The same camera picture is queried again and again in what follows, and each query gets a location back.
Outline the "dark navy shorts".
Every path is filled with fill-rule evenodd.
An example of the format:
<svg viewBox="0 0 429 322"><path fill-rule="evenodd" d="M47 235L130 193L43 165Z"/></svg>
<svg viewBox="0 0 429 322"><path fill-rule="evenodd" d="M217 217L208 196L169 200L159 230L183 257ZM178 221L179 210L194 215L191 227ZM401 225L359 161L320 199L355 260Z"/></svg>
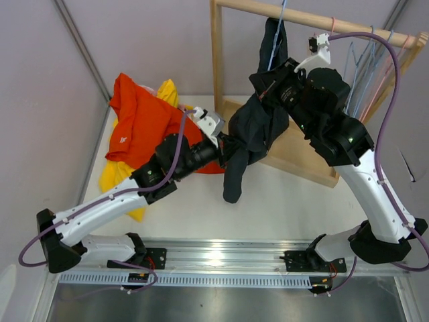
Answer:
<svg viewBox="0 0 429 322"><path fill-rule="evenodd" d="M271 54L273 37L278 19L269 18L265 22L265 32L259 49L257 72L266 72ZM277 48L271 69L284 63L288 58L288 40L284 23L281 24ZM237 152L227 163L223 198L236 203L242 193L242 178L246 167L267 156L273 142L289 127L289 116L282 108L268 110L254 93L229 120L229 135L235 136L245 144L246 152Z"/></svg>

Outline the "blue hanger of navy shorts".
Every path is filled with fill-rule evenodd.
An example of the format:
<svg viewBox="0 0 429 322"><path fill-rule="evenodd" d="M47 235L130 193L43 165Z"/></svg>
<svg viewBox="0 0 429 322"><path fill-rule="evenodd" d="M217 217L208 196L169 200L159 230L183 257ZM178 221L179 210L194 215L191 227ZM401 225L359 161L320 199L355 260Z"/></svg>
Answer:
<svg viewBox="0 0 429 322"><path fill-rule="evenodd" d="M279 37L279 34L280 34L281 24L283 22L283 14L284 14L284 11L286 9L287 2L288 2L287 0L283 0L282 1L281 15L280 15L280 18L278 19L277 28L276 28L276 31L275 31L275 34L274 34L274 37L273 37L271 54L270 54L269 62L268 62L268 65L267 65L267 70L268 71L271 70L271 66L272 66L272 63L273 63L274 56L275 56L275 51L276 51L276 48L278 46L277 45L278 37Z"/></svg>

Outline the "pink hanger of orange shorts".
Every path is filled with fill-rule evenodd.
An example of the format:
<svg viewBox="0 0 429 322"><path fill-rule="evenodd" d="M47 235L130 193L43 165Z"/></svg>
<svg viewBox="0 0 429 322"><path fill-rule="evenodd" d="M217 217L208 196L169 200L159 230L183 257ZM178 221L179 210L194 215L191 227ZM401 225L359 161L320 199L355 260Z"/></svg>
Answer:
<svg viewBox="0 0 429 322"><path fill-rule="evenodd" d="M334 34L336 27L336 18L335 17L323 17L320 16L314 20L314 28L318 30L323 30L332 36Z"/></svg>

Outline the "blue hanger of black shorts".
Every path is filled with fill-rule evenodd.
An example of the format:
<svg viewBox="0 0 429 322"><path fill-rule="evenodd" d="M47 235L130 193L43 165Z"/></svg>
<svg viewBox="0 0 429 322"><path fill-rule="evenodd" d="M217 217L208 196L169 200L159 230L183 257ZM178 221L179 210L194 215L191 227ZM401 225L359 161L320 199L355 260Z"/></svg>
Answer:
<svg viewBox="0 0 429 322"><path fill-rule="evenodd" d="M363 64L366 66L366 63L364 63L364 60L369 56L369 59L372 60L375 57L375 44L373 43L373 40L369 38L367 40L367 44L365 45L365 48L358 53L355 48L355 41L351 40L349 44L349 48L347 51L347 57L345 62L345 67L343 70L343 76L347 76L347 71L349 70L351 75L351 91L349 93L349 97L346 100L345 110L344 112L349 115L353 116L354 109L351 108L353 96L355 95L355 90L357 88L357 82L358 82L358 74L361 71L361 65Z"/></svg>

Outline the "blue hanger of yellow shorts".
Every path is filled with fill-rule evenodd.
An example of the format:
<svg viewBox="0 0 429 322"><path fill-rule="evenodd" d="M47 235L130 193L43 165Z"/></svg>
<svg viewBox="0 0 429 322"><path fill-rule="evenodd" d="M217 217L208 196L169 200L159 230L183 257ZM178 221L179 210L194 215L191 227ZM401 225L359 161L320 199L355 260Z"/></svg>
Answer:
<svg viewBox="0 0 429 322"><path fill-rule="evenodd" d="M361 71L358 74L357 88L353 96L351 108L354 109L352 117L359 119L360 113L363 111L364 105L369 98L369 95L377 88L375 82L377 75L381 71L381 67L387 57L391 58L389 51L386 47L375 41L375 57L370 60L369 56L364 60L366 66L361 65Z"/></svg>

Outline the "pink hanger of shark shorts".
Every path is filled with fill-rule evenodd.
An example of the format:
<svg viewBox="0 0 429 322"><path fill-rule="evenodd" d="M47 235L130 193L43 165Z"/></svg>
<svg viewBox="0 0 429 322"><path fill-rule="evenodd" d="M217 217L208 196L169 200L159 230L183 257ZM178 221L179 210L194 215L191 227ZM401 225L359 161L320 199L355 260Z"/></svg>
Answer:
<svg viewBox="0 0 429 322"><path fill-rule="evenodd" d="M403 75L410 65L410 49L407 48L408 43L411 45L414 44L409 34L403 43L398 56L398 61L400 63L400 73ZM367 123L375 111L381 106L384 100L387 98L390 90L394 87L395 82L395 71L393 60L390 57L387 57L381 67L381 71L377 75L375 80L377 88L369 95L367 102L364 105L363 111L359 115L359 120L363 123Z"/></svg>

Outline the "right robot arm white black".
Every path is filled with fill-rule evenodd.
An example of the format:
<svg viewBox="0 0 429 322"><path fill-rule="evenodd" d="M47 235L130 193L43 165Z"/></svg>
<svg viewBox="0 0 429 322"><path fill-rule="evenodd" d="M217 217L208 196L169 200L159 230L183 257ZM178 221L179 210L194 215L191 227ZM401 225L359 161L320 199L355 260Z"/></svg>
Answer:
<svg viewBox="0 0 429 322"><path fill-rule="evenodd" d="M299 68L286 63L249 77L265 107L281 107L314 151L339 173L366 214L362 224L334 235L322 234L308 247L307 265L316 271L339 258L369 264L398 264L410 253L410 240L421 236L424 219L405 213L375 163L375 144L366 127L343 112L351 90L331 68Z"/></svg>

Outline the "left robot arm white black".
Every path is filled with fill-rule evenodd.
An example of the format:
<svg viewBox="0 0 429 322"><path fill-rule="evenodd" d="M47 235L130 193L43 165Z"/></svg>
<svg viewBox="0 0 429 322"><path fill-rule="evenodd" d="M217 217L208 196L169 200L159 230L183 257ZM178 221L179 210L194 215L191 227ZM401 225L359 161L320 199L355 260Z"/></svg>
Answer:
<svg viewBox="0 0 429 322"><path fill-rule="evenodd" d="M51 273L79 264L108 268L150 267L147 248L137 233L93 235L100 226L138 208L144 208L177 189L177 182L211 162L224 168L243 143L220 133L191 146L186 137L167 136L147 163L123 182L91 202L67 211L49 209L37 215L40 243Z"/></svg>

